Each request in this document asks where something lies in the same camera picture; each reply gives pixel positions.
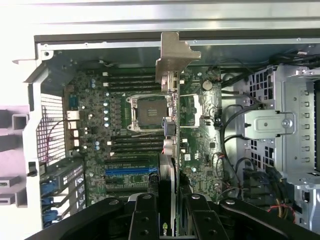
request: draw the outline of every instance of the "cpu socket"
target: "cpu socket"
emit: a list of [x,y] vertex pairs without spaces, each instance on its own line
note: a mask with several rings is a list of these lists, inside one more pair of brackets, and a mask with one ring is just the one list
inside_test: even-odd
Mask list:
[[172,97],[161,94],[137,94],[126,99],[131,104],[131,124],[128,130],[134,132],[155,132],[162,130],[164,117],[171,116]]

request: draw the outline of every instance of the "red cable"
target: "red cable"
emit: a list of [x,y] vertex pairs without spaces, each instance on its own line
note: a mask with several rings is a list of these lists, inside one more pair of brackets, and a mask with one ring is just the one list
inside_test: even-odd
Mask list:
[[[296,223],[296,213],[295,213],[295,210],[294,210],[292,207],[287,206],[287,205],[285,205],[285,204],[281,204],[280,206],[281,206],[281,207],[284,207],[284,208],[289,208],[289,209],[291,210],[292,215],[293,215],[293,218],[294,218],[293,223],[295,224],[295,223]],[[270,208],[267,210],[267,212],[270,212],[271,209],[275,209],[275,208],[278,208],[278,207],[279,207],[278,205],[270,206]]]

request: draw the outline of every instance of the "latch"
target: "latch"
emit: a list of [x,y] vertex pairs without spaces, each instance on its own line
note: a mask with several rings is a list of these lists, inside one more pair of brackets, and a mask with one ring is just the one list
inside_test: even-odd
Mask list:
[[295,116],[291,112],[252,110],[244,115],[244,134],[250,139],[274,139],[295,131]]

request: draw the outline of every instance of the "motherboard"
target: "motherboard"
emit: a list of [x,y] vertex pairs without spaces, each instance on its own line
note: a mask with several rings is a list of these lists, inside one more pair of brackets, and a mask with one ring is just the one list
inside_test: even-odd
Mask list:
[[[84,157],[88,206],[107,197],[147,192],[164,151],[163,118],[172,99],[155,82],[154,67],[80,70],[64,89],[72,139]],[[220,152],[220,73],[190,66],[180,75],[180,170],[194,193],[216,200],[224,169]]]

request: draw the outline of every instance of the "connector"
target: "connector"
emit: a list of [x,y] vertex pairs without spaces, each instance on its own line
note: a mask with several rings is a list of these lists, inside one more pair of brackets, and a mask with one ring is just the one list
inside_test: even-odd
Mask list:
[[157,167],[114,168],[106,169],[105,175],[149,174],[157,171]]

